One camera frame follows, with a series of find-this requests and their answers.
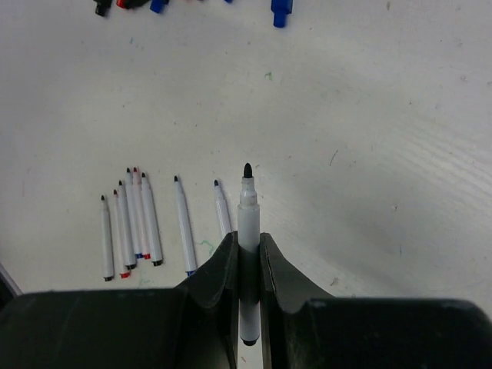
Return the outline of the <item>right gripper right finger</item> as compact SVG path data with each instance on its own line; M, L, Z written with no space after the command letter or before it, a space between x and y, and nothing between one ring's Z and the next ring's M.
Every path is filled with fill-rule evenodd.
M452 298L336 298L261 236L266 368L489 368L491 321Z

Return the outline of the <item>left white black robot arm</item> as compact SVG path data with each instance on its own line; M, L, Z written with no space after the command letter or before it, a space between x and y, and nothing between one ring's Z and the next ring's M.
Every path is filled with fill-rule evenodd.
M2 264L0 264L0 278L1 306L4 307L9 301L22 295L22 291Z

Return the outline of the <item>black pen cap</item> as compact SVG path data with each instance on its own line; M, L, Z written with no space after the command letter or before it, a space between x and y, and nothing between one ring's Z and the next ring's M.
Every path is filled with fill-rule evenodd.
M149 0L127 0L125 2L126 9L136 9L147 4Z
M95 0L95 14L106 17L111 8L112 0Z

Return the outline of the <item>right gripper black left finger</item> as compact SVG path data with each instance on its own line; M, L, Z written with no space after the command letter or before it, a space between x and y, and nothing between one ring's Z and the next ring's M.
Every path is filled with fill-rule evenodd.
M1 313L3 368L235 368L238 243L173 288L23 294Z

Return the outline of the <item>black capped pen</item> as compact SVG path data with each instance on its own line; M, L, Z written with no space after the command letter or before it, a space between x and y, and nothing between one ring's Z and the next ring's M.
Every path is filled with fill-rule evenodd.
M128 215L128 203L127 203L126 191L122 180L118 181L118 206L121 215L121 228L122 228L125 266L128 270L133 270L137 267L137 261L133 248L133 239L131 236L131 225Z
M155 211L155 203L147 175L141 173L141 194L145 213L151 262L154 267L163 264L160 235Z
M101 246L102 246L102 263L103 273L102 277L104 281L111 281L115 276L113 252L112 252L112 239L111 239L111 223L110 214L108 210L108 203L104 195L101 196Z
M238 204L239 328L247 346L261 335L259 297L260 206L250 164L244 166Z

